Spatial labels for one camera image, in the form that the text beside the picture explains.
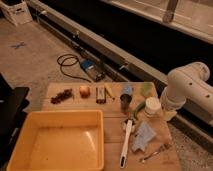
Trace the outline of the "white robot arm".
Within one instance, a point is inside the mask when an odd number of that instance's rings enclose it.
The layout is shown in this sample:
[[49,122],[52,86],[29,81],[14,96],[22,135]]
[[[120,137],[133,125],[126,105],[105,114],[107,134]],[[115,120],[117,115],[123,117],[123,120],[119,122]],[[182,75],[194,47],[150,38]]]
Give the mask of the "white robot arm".
[[210,69],[203,62],[193,62],[171,70],[160,101],[167,111],[181,109],[187,100],[208,113],[207,123],[213,126],[213,87],[206,83]]

